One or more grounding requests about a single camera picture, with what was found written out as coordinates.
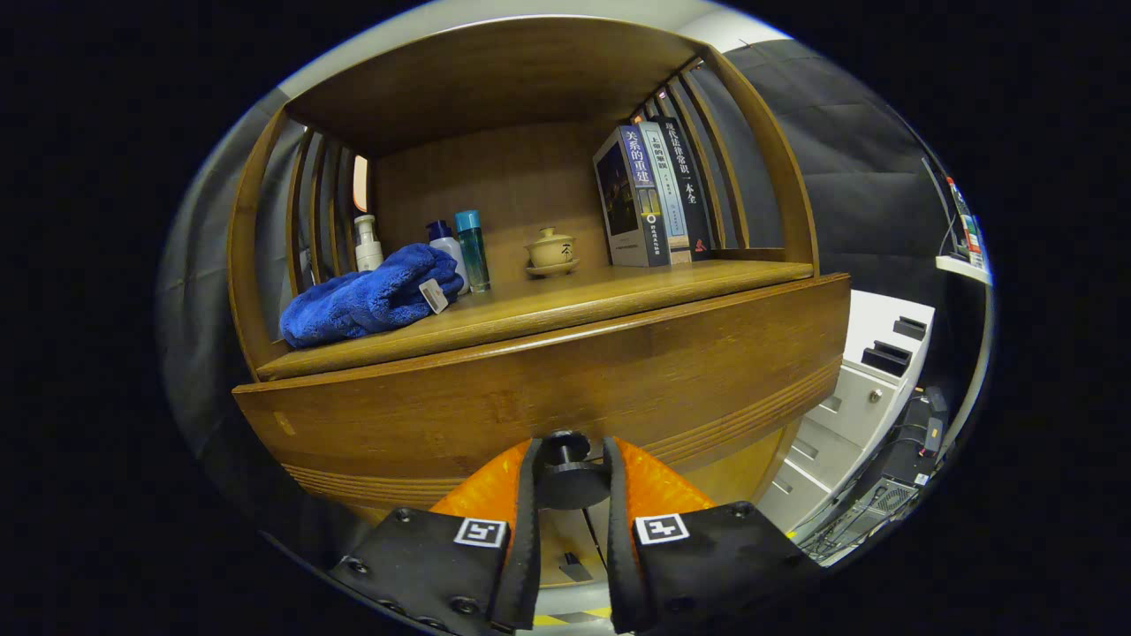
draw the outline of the blue towel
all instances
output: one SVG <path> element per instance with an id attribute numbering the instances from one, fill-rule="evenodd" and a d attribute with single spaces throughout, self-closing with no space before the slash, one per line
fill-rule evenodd
<path id="1" fill-rule="evenodd" d="M 456 259 L 424 243 L 405 246 L 372 272 L 352 272 L 302 292 L 279 316 L 279 329 L 301 349 L 412 325 L 432 312 L 420 291 L 429 278 L 456 302 L 464 285 Z"/>

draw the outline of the wooden shelf top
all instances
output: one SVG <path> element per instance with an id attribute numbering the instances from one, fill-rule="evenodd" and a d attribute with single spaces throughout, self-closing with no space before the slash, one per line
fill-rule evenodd
<path id="1" fill-rule="evenodd" d="M 521 17 L 409 42 L 303 92 L 297 121 L 370 160 L 508 126 L 623 120 L 706 44 L 587 17 Z"/>
<path id="2" fill-rule="evenodd" d="M 512 281 L 459 298 L 437 316 L 382 334 L 292 351 L 258 369 L 264 380 L 309 376 L 475 346 L 808 278 L 808 263 L 703 260 L 599 267 Z"/>

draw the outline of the orange gripper pad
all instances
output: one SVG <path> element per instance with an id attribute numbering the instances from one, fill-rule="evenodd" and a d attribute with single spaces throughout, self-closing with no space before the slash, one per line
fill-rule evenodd
<path id="1" fill-rule="evenodd" d="M 618 437 L 613 439 L 624 458 L 624 492 L 630 536 L 632 519 L 637 517 L 693 513 L 715 507 L 716 504 L 710 498 L 647 450 Z"/>
<path id="2" fill-rule="evenodd" d="M 457 517 L 504 521 L 510 526 L 507 553 L 515 542 L 515 521 L 518 518 L 518 478 L 523 457 L 530 440 L 520 441 L 494 456 L 493 459 L 464 480 L 451 492 L 432 506 L 429 512 Z"/>

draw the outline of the teal bottle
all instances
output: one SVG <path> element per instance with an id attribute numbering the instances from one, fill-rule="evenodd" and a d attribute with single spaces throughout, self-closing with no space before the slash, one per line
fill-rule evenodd
<path id="1" fill-rule="evenodd" d="M 491 289 L 491 273 L 487 272 L 487 252 L 483 249 L 483 230 L 480 229 L 480 210 L 465 209 L 456 213 L 456 234 L 459 249 L 464 252 L 473 292 Z"/>

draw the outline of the white wall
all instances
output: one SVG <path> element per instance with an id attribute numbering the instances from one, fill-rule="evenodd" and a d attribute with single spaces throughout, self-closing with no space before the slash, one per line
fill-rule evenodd
<path id="1" fill-rule="evenodd" d="M 694 24 L 697 18 L 713 12 L 720 12 L 719 6 L 705 0 L 435 0 L 343 42 L 285 79 L 279 88 L 294 97 L 322 79 L 378 53 L 439 31 L 476 22 L 517 16 L 572 15 L 612 18 L 677 32 L 681 26 Z M 726 12 L 741 18 L 732 11 Z"/>
<path id="2" fill-rule="evenodd" d="M 706 42 L 723 53 L 754 42 L 791 40 L 788 35 L 765 23 L 726 8 L 717 8 L 700 16 L 675 29 L 675 33 Z"/>

